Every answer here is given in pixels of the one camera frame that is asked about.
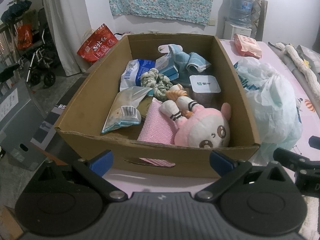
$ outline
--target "green scrunchie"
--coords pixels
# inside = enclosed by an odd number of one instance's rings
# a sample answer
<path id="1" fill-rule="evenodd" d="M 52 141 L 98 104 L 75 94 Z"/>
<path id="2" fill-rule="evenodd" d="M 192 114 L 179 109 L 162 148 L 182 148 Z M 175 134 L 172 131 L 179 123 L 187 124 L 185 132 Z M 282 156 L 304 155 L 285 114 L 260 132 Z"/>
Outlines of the green scrunchie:
<path id="1" fill-rule="evenodd" d="M 164 102 L 168 100 L 165 92 L 173 85 L 167 76 L 160 74 L 156 68 L 151 68 L 141 75 L 141 86 L 153 88 L 153 96 Z"/>

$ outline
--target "water bottle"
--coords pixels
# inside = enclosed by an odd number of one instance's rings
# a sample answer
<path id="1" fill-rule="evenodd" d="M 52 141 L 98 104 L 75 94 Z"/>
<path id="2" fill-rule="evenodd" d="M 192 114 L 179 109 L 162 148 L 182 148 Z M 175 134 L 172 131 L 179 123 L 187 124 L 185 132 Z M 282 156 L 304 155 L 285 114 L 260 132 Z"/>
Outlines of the water bottle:
<path id="1" fill-rule="evenodd" d="M 231 0 L 228 21 L 242 26 L 251 26 L 252 0 Z"/>

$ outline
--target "barcode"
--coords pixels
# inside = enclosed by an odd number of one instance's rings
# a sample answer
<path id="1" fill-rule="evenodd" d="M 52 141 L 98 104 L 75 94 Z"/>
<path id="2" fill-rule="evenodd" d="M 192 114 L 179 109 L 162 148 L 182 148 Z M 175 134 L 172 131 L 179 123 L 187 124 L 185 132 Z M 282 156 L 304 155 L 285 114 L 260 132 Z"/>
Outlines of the barcode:
<path id="1" fill-rule="evenodd" d="M 137 109 L 133 106 L 121 106 L 121 113 L 124 117 L 137 117 Z"/>
<path id="2" fill-rule="evenodd" d="M 129 79 L 130 78 L 130 74 L 131 74 L 132 70 L 133 69 L 130 69 L 124 74 L 124 79 Z"/>

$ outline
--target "white curtain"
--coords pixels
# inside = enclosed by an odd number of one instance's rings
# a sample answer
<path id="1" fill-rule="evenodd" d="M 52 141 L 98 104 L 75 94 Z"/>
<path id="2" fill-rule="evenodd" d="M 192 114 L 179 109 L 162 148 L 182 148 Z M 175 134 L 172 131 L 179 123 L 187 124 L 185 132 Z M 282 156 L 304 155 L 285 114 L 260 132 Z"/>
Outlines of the white curtain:
<path id="1" fill-rule="evenodd" d="M 67 76 L 90 65 L 76 54 L 91 30 L 85 0 L 43 0 L 52 38 Z"/>

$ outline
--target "red bag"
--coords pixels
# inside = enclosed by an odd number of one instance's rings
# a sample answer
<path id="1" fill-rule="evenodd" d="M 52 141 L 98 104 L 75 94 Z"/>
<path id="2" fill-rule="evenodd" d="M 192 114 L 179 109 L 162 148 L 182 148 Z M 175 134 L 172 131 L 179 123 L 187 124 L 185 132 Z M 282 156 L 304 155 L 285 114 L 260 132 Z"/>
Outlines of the red bag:
<path id="1" fill-rule="evenodd" d="M 18 27 L 17 48 L 22 50 L 32 46 L 32 27 L 31 24 L 23 24 Z"/>
<path id="2" fill-rule="evenodd" d="M 117 42 L 117 38 L 103 24 L 82 44 L 77 54 L 86 61 L 94 63 L 104 57 Z"/>

